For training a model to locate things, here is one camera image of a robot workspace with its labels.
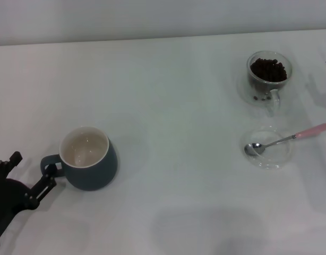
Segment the glass mug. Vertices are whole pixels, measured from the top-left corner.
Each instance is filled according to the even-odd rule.
[[[259,58],[266,60],[277,60],[282,63],[287,72],[287,79],[280,82],[271,82],[257,77],[251,70],[250,66]],[[261,100],[264,102],[268,112],[271,116],[279,110],[281,99],[279,90],[282,89],[291,77],[291,63],[288,59],[276,52],[261,51],[256,52],[247,61],[248,83],[251,88],[251,97],[254,100]]]

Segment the glass cup handle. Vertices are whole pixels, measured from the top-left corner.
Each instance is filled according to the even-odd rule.
[[[277,89],[272,89],[270,91],[271,101],[267,103],[267,110],[271,117],[280,109],[281,99],[279,91]]]

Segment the pink spoon handle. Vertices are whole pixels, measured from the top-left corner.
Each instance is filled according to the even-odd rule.
[[[295,134],[296,138],[310,137],[312,135],[320,134],[321,132],[326,131],[326,123],[314,126],[310,129],[298,132]]]

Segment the white wall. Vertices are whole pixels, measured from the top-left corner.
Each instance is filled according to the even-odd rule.
[[[326,28],[326,0],[0,0],[0,45]]]

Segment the glass saucer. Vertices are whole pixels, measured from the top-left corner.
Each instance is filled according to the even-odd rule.
[[[255,166],[264,169],[281,168],[292,156],[293,143],[291,140],[270,146],[262,154],[255,151],[254,156],[247,155],[244,147],[247,144],[260,143],[267,145],[271,142],[290,136],[288,132],[279,132],[273,126],[263,126],[245,133],[240,142],[243,155]]]

